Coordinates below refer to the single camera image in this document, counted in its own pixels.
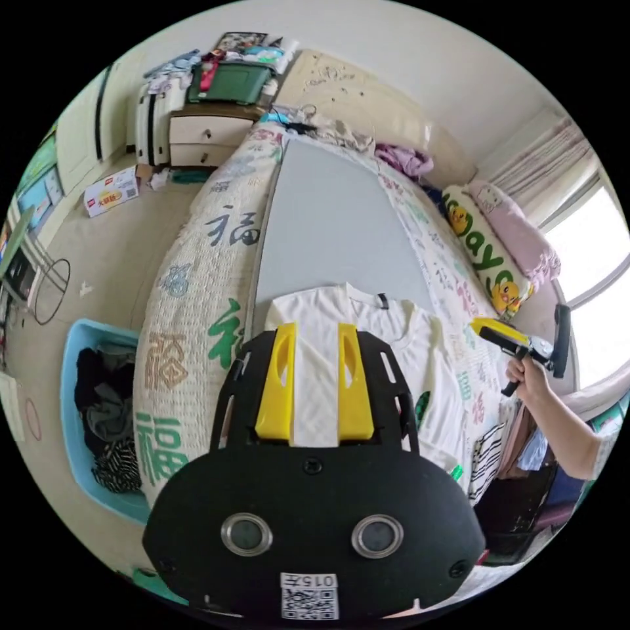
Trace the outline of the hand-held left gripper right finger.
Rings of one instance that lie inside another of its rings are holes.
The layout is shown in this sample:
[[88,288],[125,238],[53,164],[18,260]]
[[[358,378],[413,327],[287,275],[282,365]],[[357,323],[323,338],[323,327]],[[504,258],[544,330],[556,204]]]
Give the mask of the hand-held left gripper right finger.
[[338,325],[337,435],[339,440],[371,440],[373,419],[354,325]]

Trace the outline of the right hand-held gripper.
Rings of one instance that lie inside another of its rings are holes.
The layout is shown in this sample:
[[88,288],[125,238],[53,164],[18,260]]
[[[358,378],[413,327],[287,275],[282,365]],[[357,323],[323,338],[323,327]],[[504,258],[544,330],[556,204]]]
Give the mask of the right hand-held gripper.
[[498,346],[505,354],[519,360],[529,356],[545,369],[553,370],[554,349],[544,340],[523,335],[493,318],[475,317],[469,325],[480,338]]

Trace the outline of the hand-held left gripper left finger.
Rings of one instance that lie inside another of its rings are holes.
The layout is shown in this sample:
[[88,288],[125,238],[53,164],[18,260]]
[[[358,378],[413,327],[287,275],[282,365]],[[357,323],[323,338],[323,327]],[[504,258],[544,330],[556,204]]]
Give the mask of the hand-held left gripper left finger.
[[297,325],[274,331],[270,359],[255,423],[260,439],[291,439],[294,420],[294,376]]

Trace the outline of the person's right hand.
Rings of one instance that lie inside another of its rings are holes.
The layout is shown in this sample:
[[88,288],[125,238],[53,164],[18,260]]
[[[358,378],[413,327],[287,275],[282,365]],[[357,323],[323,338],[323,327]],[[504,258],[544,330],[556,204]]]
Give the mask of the person's right hand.
[[512,357],[507,364],[506,375],[509,383],[516,387],[514,393],[530,409],[551,391],[543,366],[529,355]]

